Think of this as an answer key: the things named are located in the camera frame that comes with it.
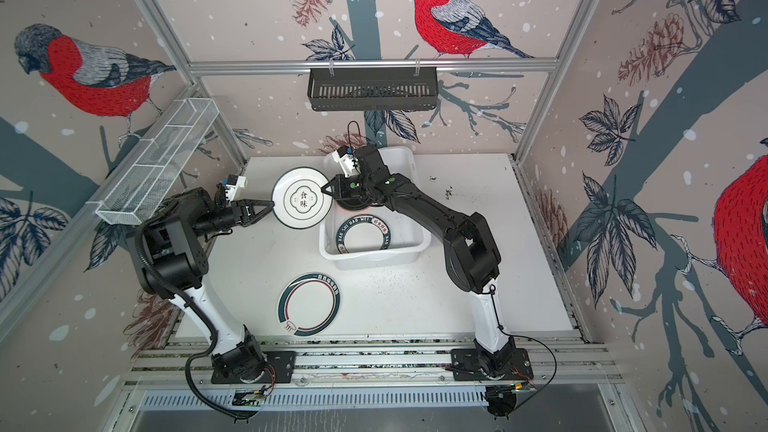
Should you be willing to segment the white plate black line pattern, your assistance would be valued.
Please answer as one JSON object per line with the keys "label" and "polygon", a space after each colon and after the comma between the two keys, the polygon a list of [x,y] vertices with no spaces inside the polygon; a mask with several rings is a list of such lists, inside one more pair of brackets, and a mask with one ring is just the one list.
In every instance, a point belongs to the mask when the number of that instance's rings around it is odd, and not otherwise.
{"label": "white plate black line pattern", "polygon": [[271,194],[277,220],[295,230],[320,224],[333,205],[332,198],[322,191],[327,183],[326,176],[311,167],[298,167],[282,174]]}

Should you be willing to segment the white plate dark lettered rim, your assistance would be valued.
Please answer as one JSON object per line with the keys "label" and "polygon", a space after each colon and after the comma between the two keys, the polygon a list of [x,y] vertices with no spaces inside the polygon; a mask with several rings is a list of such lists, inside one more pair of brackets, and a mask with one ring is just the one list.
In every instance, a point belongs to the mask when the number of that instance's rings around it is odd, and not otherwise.
{"label": "white plate dark lettered rim", "polygon": [[371,214],[359,214],[347,219],[335,234],[340,254],[387,250],[391,239],[387,223]]}

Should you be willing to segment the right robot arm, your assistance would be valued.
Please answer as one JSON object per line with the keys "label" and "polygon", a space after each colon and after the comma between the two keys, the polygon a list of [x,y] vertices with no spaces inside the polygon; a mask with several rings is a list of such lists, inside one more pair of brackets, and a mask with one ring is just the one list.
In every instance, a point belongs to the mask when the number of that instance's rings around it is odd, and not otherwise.
{"label": "right robot arm", "polygon": [[511,373],[516,344],[505,332],[495,303],[501,255],[486,218],[453,210],[428,196],[411,179],[391,171],[373,145],[342,146],[329,157],[341,172],[322,187],[325,195],[339,205],[385,207],[440,241],[448,277],[471,297],[476,372],[491,380]]}

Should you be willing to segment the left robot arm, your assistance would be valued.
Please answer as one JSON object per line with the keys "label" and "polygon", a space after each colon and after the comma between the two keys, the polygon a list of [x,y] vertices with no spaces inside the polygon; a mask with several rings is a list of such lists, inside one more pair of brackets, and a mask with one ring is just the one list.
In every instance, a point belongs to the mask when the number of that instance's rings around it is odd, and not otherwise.
{"label": "left robot arm", "polygon": [[165,199],[157,212],[126,235],[142,289],[182,310],[208,335],[205,353],[218,383],[274,381],[276,372],[248,328],[229,312],[205,276],[205,245],[269,215],[271,200],[227,203],[195,188]]}

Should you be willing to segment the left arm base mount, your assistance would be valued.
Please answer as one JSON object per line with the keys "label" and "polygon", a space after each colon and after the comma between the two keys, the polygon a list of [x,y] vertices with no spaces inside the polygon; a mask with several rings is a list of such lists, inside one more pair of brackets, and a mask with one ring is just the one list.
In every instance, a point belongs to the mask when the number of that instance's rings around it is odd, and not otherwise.
{"label": "left arm base mount", "polygon": [[295,362],[295,351],[268,351],[259,357],[246,352],[231,350],[212,356],[213,384],[270,385],[291,382]]}

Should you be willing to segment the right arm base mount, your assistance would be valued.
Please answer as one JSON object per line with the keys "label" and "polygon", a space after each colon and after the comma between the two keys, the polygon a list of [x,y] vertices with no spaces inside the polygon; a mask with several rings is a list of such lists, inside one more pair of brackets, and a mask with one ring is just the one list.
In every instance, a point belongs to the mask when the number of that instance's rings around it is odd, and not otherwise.
{"label": "right arm base mount", "polygon": [[453,374],[455,381],[531,381],[533,378],[528,352],[510,346],[495,353],[477,347],[453,349],[446,370]]}

